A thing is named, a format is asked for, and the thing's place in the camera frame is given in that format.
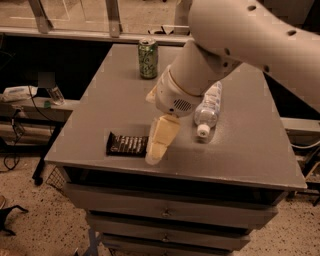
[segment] water bottle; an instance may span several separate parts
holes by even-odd
[[[194,122],[198,126],[197,135],[201,138],[208,138],[211,128],[218,121],[221,102],[221,82],[213,84],[205,93],[200,105],[194,113]]]

